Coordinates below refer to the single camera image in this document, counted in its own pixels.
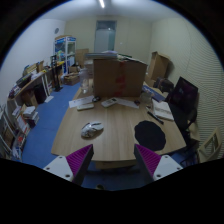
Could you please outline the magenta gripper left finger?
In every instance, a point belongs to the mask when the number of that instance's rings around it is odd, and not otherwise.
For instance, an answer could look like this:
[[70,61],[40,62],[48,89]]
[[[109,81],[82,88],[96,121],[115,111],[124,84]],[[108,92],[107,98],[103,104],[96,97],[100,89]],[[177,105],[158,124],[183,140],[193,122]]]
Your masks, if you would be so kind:
[[57,156],[44,170],[81,186],[93,155],[93,145],[90,144],[68,156]]

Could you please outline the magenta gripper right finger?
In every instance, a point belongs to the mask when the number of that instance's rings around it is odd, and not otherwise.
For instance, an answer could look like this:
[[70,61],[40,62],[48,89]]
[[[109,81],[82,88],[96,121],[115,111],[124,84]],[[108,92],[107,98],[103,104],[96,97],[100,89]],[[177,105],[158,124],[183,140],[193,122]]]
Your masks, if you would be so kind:
[[146,184],[152,183],[182,169],[182,166],[169,155],[160,156],[138,144],[134,145],[134,155]]

